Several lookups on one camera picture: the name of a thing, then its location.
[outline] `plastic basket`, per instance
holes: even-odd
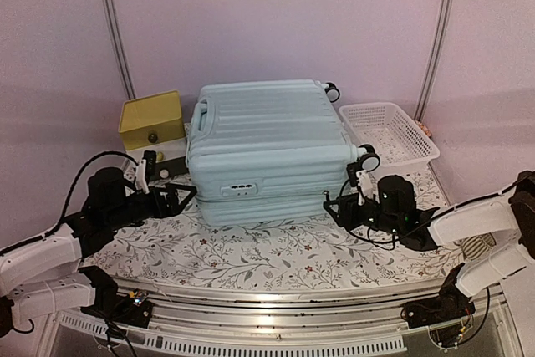
[[[339,109],[351,140],[371,144],[381,158],[376,179],[425,168],[441,153],[431,139],[398,106],[389,102],[346,105]]]

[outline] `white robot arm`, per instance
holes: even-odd
[[[433,221],[428,228],[437,246],[485,233],[492,234],[496,245],[481,258],[465,263],[457,275],[456,286],[467,297],[473,297],[489,285],[535,263],[533,249],[530,254],[527,248],[533,244],[523,243],[528,241],[529,232],[522,233],[513,212],[515,205],[521,207],[515,204],[518,199],[515,198],[516,191],[511,189],[491,199],[456,209]]]
[[[484,233],[491,233],[494,238],[496,245],[489,252],[451,270],[438,296],[404,306],[411,328],[473,314],[471,297],[535,263],[535,172],[520,173],[512,185],[497,193],[444,210],[427,211],[417,208],[412,184],[400,176],[380,179],[379,196],[375,199],[361,188],[362,172],[355,175],[348,168],[348,174],[355,176],[358,193],[336,200],[327,195],[324,209],[339,226],[361,241],[377,245],[399,242],[424,252]],[[362,226],[387,232],[392,241],[376,242],[352,233]]]
[[[117,284],[100,268],[79,268],[80,259],[101,250],[122,227],[180,214],[196,194],[193,186],[148,186],[155,158],[147,151],[136,164],[135,184],[117,167],[100,169],[88,180],[89,196],[80,212],[62,214],[52,229],[0,250],[0,337],[33,317],[62,309],[91,306],[104,316],[111,311]],[[182,201],[179,190],[189,192]]]

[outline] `yellow box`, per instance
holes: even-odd
[[[178,91],[125,102],[119,133],[126,150],[186,137]]]

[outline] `floral tablecloth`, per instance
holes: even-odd
[[[415,185],[419,208],[446,205],[428,169],[406,178]],[[173,181],[190,179],[186,175]],[[389,239],[379,233],[372,238]],[[192,202],[178,217],[149,219],[143,227],[121,229],[85,264],[142,282],[279,292],[373,288],[439,278],[461,260],[461,250],[455,246],[433,252],[374,247],[355,240],[327,214],[209,227]]]

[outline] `light blue suitcase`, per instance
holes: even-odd
[[[208,85],[191,119],[186,160],[213,226],[324,213],[357,148],[318,81]]]

